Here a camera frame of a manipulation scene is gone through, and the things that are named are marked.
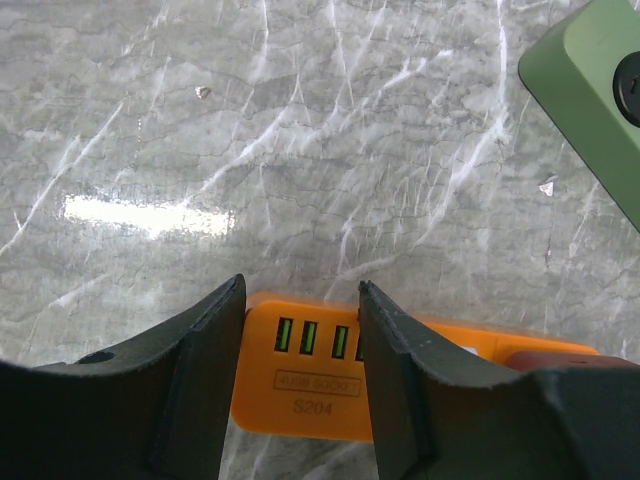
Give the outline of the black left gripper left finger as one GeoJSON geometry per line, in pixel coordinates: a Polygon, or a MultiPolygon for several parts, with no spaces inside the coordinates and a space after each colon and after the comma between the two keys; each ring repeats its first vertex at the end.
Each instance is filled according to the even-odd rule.
{"type": "Polygon", "coordinates": [[[1,365],[5,479],[215,479],[246,308],[235,275],[74,363],[1,365]]]}

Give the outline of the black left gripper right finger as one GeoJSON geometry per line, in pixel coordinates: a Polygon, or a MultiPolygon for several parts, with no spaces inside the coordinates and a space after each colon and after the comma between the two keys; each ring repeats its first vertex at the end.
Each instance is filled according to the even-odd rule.
{"type": "Polygon", "coordinates": [[[358,321],[383,479],[635,479],[639,367],[520,372],[454,344],[378,286],[358,321]]]}

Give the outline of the red koi cube adapter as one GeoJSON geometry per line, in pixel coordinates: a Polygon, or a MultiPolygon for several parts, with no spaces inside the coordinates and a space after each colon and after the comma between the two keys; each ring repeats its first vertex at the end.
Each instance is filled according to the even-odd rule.
{"type": "Polygon", "coordinates": [[[570,352],[520,351],[512,354],[504,365],[512,370],[527,372],[543,368],[635,368],[638,364],[603,355],[570,352]]]}

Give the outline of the orange power strip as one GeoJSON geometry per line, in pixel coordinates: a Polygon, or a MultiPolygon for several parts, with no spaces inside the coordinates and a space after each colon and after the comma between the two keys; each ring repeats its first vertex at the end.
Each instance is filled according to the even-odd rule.
{"type": "Polygon", "coordinates": [[[231,414],[244,430],[369,442],[355,304],[262,291],[249,296],[231,414]]]}

